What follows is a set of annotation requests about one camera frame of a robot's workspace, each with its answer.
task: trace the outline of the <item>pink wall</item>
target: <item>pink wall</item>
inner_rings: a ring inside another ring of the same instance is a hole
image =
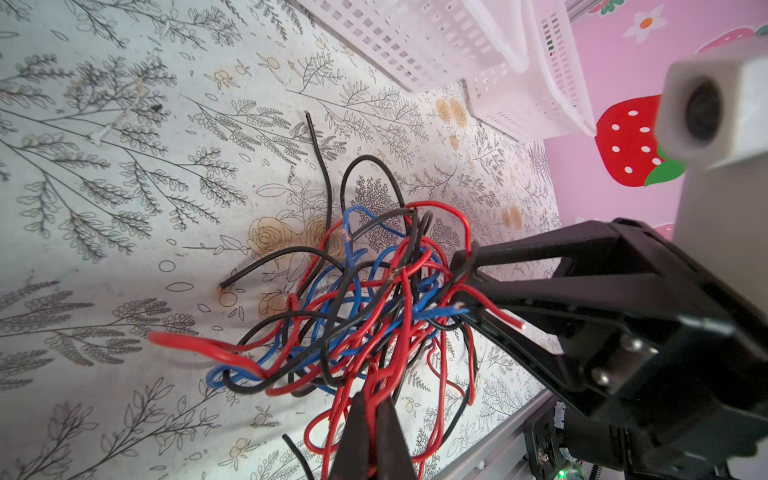
[[[659,17],[665,25],[649,31],[642,43],[624,37],[636,25],[638,12],[650,13],[662,4]],[[611,105],[660,94],[667,67],[715,38],[739,27],[757,30],[766,24],[767,0],[625,0],[606,15],[579,18],[573,30],[595,120]],[[648,187],[625,187],[607,172],[594,138],[572,134],[545,144],[564,225],[577,217],[629,217],[652,226],[674,222],[684,176]]]

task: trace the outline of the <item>camera lens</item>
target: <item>camera lens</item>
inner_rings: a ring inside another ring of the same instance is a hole
[[[696,87],[685,107],[685,124],[697,140],[709,142],[720,126],[720,95],[711,80]]]

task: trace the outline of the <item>tabletop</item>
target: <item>tabletop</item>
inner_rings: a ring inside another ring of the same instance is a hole
[[[298,480],[283,433],[318,471],[303,432],[332,396],[211,389],[211,361],[147,341],[236,342],[285,308],[310,261],[302,253],[224,291],[217,283],[254,258],[319,243],[326,192],[305,111],[336,216],[343,171],[373,154],[406,200],[459,208],[482,244],[560,226],[543,144],[478,123],[459,83],[403,90],[283,0],[2,0],[0,10],[1,480]],[[373,164],[349,183],[348,204],[375,214],[396,205]],[[430,236],[449,255],[464,248],[462,225],[443,212]],[[369,255],[393,243],[380,229],[360,242]],[[427,478],[541,390],[498,347],[475,342],[477,399]],[[458,333],[449,372],[467,385]],[[416,454],[435,423],[438,379],[422,359],[405,382],[396,408]],[[446,395],[452,417],[460,398]],[[322,425],[312,439],[322,442]]]

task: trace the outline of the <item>metal screw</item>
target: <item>metal screw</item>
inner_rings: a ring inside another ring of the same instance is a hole
[[[606,369],[597,367],[592,369],[592,379],[599,386],[609,386],[611,384],[611,373]]]
[[[619,340],[621,347],[628,352],[640,352],[643,349],[643,340],[629,336],[626,333]]]

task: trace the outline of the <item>basket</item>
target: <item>basket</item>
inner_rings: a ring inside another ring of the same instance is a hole
[[[466,2],[470,10],[462,0],[298,1],[411,91],[502,63],[511,71],[528,68],[521,0],[506,0],[504,25],[482,2]]]
[[[520,141],[597,129],[576,43],[562,0],[523,3],[530,66],[516,74],[506,65],[467,77],[469,109],[477,118]]]

